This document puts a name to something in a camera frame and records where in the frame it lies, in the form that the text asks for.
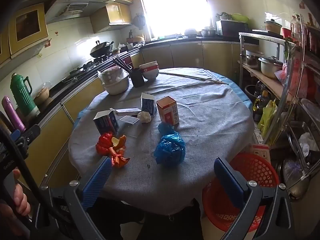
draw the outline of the tablecloth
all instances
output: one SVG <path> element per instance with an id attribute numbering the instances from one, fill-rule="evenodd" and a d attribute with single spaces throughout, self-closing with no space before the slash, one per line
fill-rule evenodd
<path id="1" fill-rule="evenodd" d="M 197 68 L 165 71 L 216 78 L 212 72 Z M 199 196 L 214 178 L 213 163 L 218 156 L 230 161 L 251 141 L 252 114 L 228 85 L 167 74 L 159 74 L 140 88 L 130 82 L 129 89 L 120 95 L 103 92 L 96 96 L 73 130 L 70 160 L 80 175 L 100 159 L 95 150 L 99 132 L 92 120 L 96 113 L 140 107 L 142 92 L 154 95 L 156 100 L 171 96 L 177 101 L 180 123 L 176 130 L 186 143 L 185 160 L 170 169 L 156 164 L 153 151 L 161 138 L 158 113 L 147 124 L 132 126 L 119 121 L 119 135 L 127 136 L 125 157 L 131 160 L 124 168 L 113 169 L 102 195 L 148 212 L 174 214 Z"/>

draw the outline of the window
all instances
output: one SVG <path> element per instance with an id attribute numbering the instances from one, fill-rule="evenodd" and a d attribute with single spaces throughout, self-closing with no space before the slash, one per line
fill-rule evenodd
<path id="1" fill-rule="evenodd" d="M 207 0 L 142 0 L 154 37 L 210 26 Z"/>

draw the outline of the crumpled blue plastic bag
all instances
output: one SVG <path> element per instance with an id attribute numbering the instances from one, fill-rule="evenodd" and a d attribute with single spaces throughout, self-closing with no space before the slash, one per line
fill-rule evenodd
<path id="1" fill-rule="evenodd" d="M 186 143 L 180 134 L 173 129 L 173 126 L 164 122 L 158 125 L 158 130 L 162 137 L 153 152 L 156 163 L 165 167 L 173 167 L 182 163 L 186 156 Z"/>

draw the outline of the red and white bowl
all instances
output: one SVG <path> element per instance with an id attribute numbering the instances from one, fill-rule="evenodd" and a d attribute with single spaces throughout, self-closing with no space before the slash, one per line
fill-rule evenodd
<path id="1" fill-rule="evenodd" d="M 140 65 L 140 69 L 142 70 L 143 77 L 148 80 L 155 79 L 159 75 L 159 65 L 157 61 Z"/>

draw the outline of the pink thermos bottle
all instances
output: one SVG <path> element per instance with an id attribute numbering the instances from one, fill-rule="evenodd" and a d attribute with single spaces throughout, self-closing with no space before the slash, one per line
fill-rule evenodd
<path id="1" fill-rule="evenodd" d="M 24 126 L 21 119 L 19 118 L 16 110 L 13 108 L 10 98 L 8 98 L 7 96 L 4 96 L 2 98 L 1 103 L 13 127 L 15 129 L 20 130 L 20 132 L 24 132 L 26 130 L 26 127 Z"/>

